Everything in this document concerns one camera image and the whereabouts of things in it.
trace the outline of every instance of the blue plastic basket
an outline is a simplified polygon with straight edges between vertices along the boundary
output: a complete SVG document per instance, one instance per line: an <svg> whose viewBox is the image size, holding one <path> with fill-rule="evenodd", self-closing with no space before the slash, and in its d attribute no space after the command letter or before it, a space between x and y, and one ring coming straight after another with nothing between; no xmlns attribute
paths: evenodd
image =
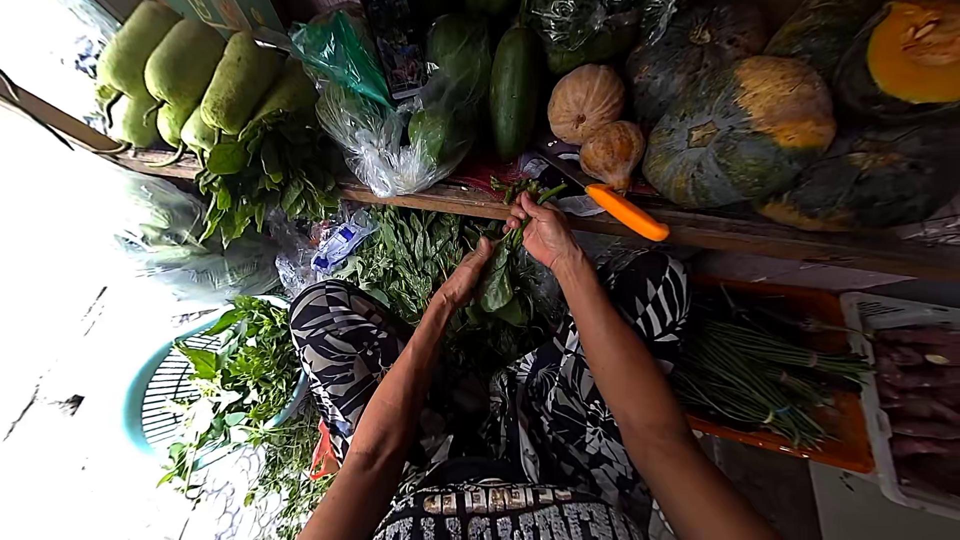
<svg viewBox="0 0 960 540"><path fill-rule="evenodd" d="M277 296L257 298L277 307L290 306L288 301ZM220 346L217 336L204 335L204 332L231 309L232 306L223 307L198 319L190 330L161 345L133 378L124 399L124 433L143 454L165 459L170 444L177 436L183 415L166 407L168 399L190 403L200 398L200 392L187 379L194 372L193 364L174 349L174 342L183 341L188 347L216 351ZM289 418L306 395L308 386L306 375L301 373L290 403L267 422L266 427L278 426ZM208 445L200 449L198 469L229 453L229 447Z"/></svg>

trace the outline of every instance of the black and white patterned clothing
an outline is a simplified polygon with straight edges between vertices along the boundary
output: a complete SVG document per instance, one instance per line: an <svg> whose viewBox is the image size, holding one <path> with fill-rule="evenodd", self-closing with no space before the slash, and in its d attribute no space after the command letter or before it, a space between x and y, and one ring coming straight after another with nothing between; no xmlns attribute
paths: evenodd
<svg viewBox="0 0 960 540"><path fill-rule="evenodd" d="M589 493L475 479L393 500L373 540L644 540L633 520Z"/></svg>
<svg viewBox="0 0 960 540"><path fill-rule="evenodd" d="M669 357L679 345L689 306L683 266L667 255L643 252L604 284L650 352ZM334 453L343 462L363 407L410 329L375 299L339 281L305 289L290 314L294 343ZM646 529L649 492L593 382L569 314L550 342L498 372L490 390L491 418L484 430L488 457L510 463L528 482L591 494L629 516L639 530ZM426 406L429 410L429 398ZM420 431L428 424L426 416L421 416ZM435 450L423 444L427 437L418 439L429 460ZM416 468L408 466L399 497L418 489L427 473L411 469Z"/></svg>

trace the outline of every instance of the wooden plank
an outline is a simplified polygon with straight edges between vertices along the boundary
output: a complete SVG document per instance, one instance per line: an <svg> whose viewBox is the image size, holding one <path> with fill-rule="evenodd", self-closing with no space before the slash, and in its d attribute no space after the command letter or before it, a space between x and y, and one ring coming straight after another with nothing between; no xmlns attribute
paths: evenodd
<svg viewBox="0 0 960 540"><path fill-rule="evenodd" d="M21 107L31 112L39 120L45 122L62 135L66 136L72 142L78 143L86 149L96 151L106 151L117 148L119 145L110 137L101 134L85 123L63 112L60 109L50 105L42 99L34 96L23 88L16 89L16 96L12 96L5 85L0 85L0 95L19 103ZM13 110L18 114L22 111L12 106L6 100L0 99L0 106Z"/></svg>
<svg viewBox="0 0 960 540"><path fill-rule="evenodd" d="M380 199L359 181L339 182L344 197L364 203L461 213L506 219L509 211L486 193L466 187L435 185L421 193ZM746 217L692 212L663 202L636 201L670 226L671 243L776 258L799 259L861 270L939 280L960 281L960 248L900 240L890 233L807 233ZM632 236L608 214L571 217L572 227L593 233Z"/></svg>
<svg viewBox="0 0 960 540"><path fill-rule="evenodd" d="M83 122L36 98L26 90L18 92L20 103L61 133L96 150L110 150L116 143ZM170 158L169 151L131 150L104 156L132 170L166 177L192 179L200 165L192 156L171 166L153 168L148 162ZM409 208L438 210L491 219L505 219L507 209L486 193L455 185L437 184L421 193L380 199L356 179L338 182L349 200L387 203ZM665 204L654 197L635 197L644 209L671 228L669 241L702 248L791 258L873 270L903 276L960 281L960 247L928 246L903 241L891 234L805 233L746 215L718 215L693 212ZM596 233L633 235L607 214L571 218L577 229Z"/></svg>

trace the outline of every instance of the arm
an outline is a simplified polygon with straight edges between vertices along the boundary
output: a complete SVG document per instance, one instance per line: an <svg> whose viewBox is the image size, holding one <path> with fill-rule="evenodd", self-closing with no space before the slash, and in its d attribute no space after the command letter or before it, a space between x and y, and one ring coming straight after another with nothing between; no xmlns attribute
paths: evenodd
<svg viewBox="0 0 960 540"><path fill-rule="evenodd" d="M483 239L441 286L413 337L364 408L344 465L299 540L369 538L387 513L423 409L447 320L476 285L493 249Z"/></svg>
<svg viewBox="0 0 960 540"><path fill-rule="evenodd" d="M614 309L563 215L538 207L525 193L520 203L507 227L531 217L523 245L557 276L590 372L620 427L627 454L678 536L777 538L700 450L666 378Z"/></svg>

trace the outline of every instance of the orange tray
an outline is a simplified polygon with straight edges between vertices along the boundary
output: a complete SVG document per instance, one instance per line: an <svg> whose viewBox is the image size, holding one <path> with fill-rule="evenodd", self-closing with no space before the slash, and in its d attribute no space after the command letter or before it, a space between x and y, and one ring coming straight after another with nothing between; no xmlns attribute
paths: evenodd
<svg viewBox="0 0 960 540"><path fill-rule="evenodd" d="M793 314L802 317L814 317L830 325L843 327L843 312L840 301L832 294L819 290L770 283L748 283L720 281L705 276L694 276L693 284L700 290L718 288L723 284L729 290L747 295L781 296L783 304ZM847 336L842 331L823 331L810 335L807 345L825 352L848 351ZM690 426L695 430L710 433L718 437L780 452L782 454L804 457L820 463L847 469L856 473L870 473L874 470L874 456L870 451L870 437L867 424L860 406L860 395L852 392L835 391L834 407L820 407L813 417L827 432L836 437L820 443L819 449L796 449L790 442L770 431L746 432L733 430L714 424L696 414L687 414Z"/></svg>

